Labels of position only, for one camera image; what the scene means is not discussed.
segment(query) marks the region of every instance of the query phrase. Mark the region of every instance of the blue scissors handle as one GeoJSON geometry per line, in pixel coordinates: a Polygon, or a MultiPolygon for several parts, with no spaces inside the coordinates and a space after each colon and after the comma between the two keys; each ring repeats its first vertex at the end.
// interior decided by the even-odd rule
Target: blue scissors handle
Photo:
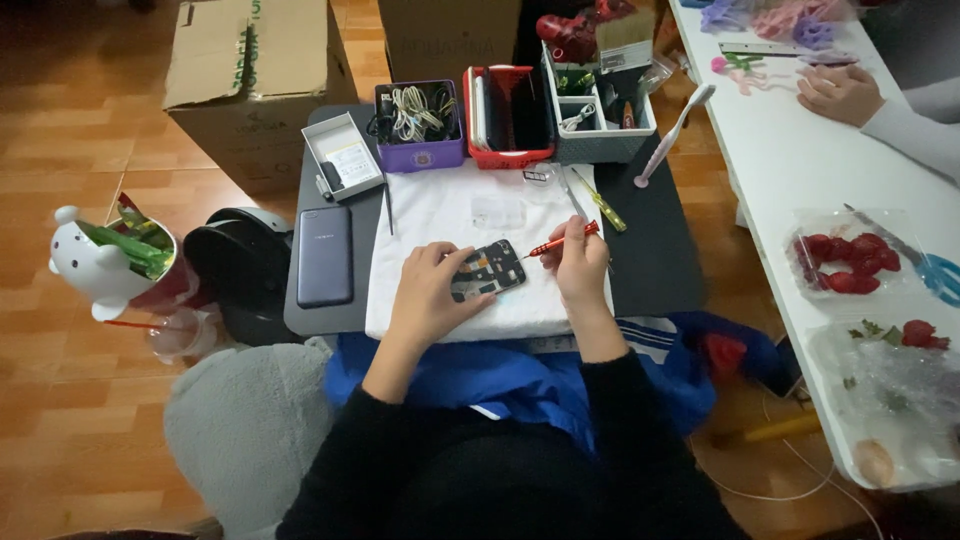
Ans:
{"type": "Polygon", "coordinates": [[[960,266],[933,254],[917,266],[917,273],[924,279],[926,288],[933,291],[949,306],[960,307],[960,266]]]}

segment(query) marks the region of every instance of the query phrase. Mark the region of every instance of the red plastic basket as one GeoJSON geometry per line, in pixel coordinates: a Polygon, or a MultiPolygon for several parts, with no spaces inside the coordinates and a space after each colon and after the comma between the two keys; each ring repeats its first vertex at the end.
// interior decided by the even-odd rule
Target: red plastic basket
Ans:
{"type": "MultiPolygon", "coordinates": [[[[474,67],[473,75],[479,77],[483,75],[482,67],[474,67]]],[[[510,101],[510,92],[514,89],[517,83],[520,82],[530,71],[533,70],[533,67],[529,65],[525,66],[512,66],[512,65],[500,65],[493,66],[490,68],[490,78],[494,83],[500,85],[503,89],[503,93],[507,96],[507,101],[510,101]]],[[[464,109],[467,111],[467,125],[470,125],[470,99],[472,99],[473,88],[470,87],[469,80],[469,69],[464,72],[464,95],[466,99],[464,103],[464,109]]],[[[509,130],[509,137],[511,143],[514,140],[513,130],[509,130]]],[[[543,150],[518,150],[516,152],[485,152],[478,149],[473,145],[473,141],[467,137],[467,151],[470,152],[470,156],[477,161],[477,168],[481,169],[522,169],[527,165],[536,163],[538,161],[547,160],[550,156],[553,156],[553,143],[550,143],[550,146],[544,148],[543,150]]]]}

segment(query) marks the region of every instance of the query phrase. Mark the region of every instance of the pink toothbrush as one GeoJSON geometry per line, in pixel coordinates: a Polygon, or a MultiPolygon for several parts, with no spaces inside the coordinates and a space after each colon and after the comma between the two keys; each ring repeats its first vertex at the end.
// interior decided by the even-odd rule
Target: pink toothbrush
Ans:
{"type": "Polygon", "coordinates": [[[670,148],[673,147],[673,143],[677,141],[677,136],[680,134],[680,128],[686,120],[686,114],[690,112],[690,109],[694,105],[703,105],[710,99],[710,96],[713,95],[713,91],[716,90],[715,85],[699,85],[697,89],[693,91],[693,95],[690,96],[690,101],[686,102],[686,107],[684,111],[680,113],[680,118],[677,119],[677,125],[670,130],[670,133],[666,134],[663,140],[660,142],[660,145],[657,146],[657,150],[654,150],[654,155],[647,161],[647,166],[643,169],[643,174],[634,178],[634,185],[637,187],[646,187],[650,183],[650,175],[653,174],[654,169],[657,168],[657,165],[660,165],[660,162],[663,161],[663,158],[666,158],[666,153],[670,151],[670,148]]]}

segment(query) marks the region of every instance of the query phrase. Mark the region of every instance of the purple tin box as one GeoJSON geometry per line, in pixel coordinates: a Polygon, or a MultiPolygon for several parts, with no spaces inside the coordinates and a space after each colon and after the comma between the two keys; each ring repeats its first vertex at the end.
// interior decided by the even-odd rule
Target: purple tin box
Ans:
{"type": "MultiPolygon", "coordinates": [[[[429,85],[441,83],[446,86],[449,95],[457,99],[457,88],[452,81],[418,81],[415,83],[396,83],[391,85],[377,85],[373,88],[373,100],[379,113],[378,96],[391,93],[394,88],[407,86],[429,85]]],[[[452,113],[459,126],[459,136],[450,140],[438,142],[411,142],[408,144],[377,144],[376,151],[380,154],[380,168],[387,173],[415,173],[427,169],[446,169],[459,167],[464,164],[466,152],[464,148],[464,126],[460,121],[460,107],[453,108],[452,113]]]]}

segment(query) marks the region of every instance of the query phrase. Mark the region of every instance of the ruler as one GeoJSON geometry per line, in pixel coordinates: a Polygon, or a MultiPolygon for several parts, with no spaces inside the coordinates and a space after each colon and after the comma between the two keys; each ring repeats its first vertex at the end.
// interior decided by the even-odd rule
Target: ruler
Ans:
{"type": "Polygon", "coordinates": [[[738,55],[758,55],[762,57],[798,57],[813,54],[813,51],[800,45],[787,43],[720,43],[721,53],[738,55]]]}

